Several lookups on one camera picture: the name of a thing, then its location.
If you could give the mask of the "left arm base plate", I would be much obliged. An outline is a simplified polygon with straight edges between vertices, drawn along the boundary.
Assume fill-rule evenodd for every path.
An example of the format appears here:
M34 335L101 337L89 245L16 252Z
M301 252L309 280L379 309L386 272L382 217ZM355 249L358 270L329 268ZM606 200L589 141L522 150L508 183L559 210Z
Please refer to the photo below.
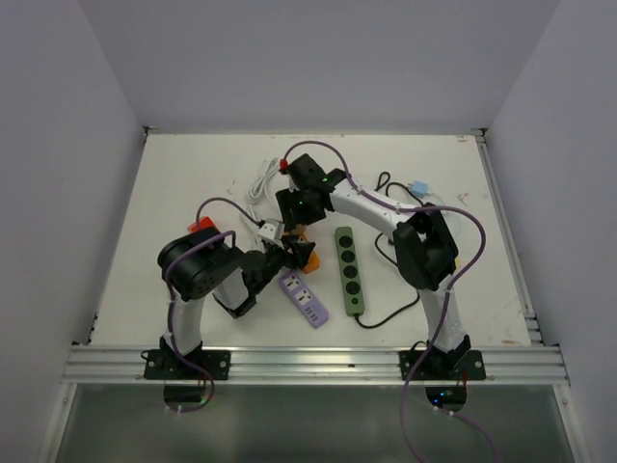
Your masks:
M211 378L228 380L231 353L222 349L196 349L180 360L172 350L150 349L141 352L146 362L144 377L147 380L197 380L204 379L204 371Z

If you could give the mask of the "purple socket adapter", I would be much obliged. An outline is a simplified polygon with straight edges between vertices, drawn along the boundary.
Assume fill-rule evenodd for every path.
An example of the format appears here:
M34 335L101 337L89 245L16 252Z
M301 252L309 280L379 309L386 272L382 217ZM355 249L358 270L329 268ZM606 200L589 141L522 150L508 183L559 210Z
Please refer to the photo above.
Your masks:
M329 321L328 310L302 281L298 272L290 270L281 275L279 286L313 329L318 329Z

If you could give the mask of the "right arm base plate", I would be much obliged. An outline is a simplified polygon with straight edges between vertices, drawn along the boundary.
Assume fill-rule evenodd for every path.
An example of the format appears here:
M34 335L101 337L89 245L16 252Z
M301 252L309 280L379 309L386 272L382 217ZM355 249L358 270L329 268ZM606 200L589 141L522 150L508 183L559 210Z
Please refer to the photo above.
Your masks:
M401 378L405 380L413 369L416 361L424 350L401 350L398 352ZM456 381L472 380L483 381L487 378L482 353L479 350L470 350L455 362L446 360L433 348L422 363L411 375L412 381Z

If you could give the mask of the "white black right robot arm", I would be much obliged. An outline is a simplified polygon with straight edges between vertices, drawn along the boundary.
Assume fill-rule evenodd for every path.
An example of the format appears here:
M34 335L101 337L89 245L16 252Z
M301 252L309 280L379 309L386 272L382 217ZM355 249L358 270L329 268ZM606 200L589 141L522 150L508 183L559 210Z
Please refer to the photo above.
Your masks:
M440 378L451 378L464 366L470 350L455 298L447 286L456 269L458 248L442 216L432 204L413 211L373 190L365 189L341 169L325 172L309 155L280 161L289 186L276 193L285 228L292 231L337 212L355 218L390 239L404 281L420 296L429 330L423 364Z

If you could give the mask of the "green power strip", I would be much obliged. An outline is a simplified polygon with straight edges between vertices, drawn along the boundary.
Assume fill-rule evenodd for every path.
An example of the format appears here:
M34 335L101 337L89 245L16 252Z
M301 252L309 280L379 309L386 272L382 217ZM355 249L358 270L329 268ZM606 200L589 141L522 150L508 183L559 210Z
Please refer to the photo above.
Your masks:
M345 313L349 317L360 317L365 312L365 303L355 239L350 227L335 229L335 245Z

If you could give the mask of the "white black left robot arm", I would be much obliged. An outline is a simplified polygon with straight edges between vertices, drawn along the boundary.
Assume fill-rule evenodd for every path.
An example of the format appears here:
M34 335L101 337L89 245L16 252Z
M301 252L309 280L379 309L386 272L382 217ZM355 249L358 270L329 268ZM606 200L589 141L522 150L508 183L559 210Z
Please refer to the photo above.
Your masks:
M178 378L194 376L201 365L203 300L212 294L233 318L245 315L258 294L284 269L300 270L309 263L315 244L285 235L282 244L263 251L242 251L235 231L215 227L194 231L168 243L157 263L170 294L163 340L171 350L167 368Z

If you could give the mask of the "red cube socket adapter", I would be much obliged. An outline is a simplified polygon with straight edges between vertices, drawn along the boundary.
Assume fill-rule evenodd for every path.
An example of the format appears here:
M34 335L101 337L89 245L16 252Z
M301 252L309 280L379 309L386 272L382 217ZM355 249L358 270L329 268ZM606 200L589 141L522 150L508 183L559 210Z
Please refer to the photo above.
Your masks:
M193 233L206 230L208 228L214 228L215 230L217 230L217 226L214 224L211 218L209 216L204 216L200 218L197 222L194 222L192 225L190 225L187 230L188 232Z

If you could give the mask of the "blue charger plug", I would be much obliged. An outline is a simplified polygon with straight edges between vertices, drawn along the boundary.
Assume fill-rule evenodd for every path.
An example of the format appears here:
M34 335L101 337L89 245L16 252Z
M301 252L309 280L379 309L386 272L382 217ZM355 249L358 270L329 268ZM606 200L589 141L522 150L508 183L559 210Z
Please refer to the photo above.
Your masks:
M414 180L408 184L408 190L415 197L423 199L428 194L429 185L423 181Z

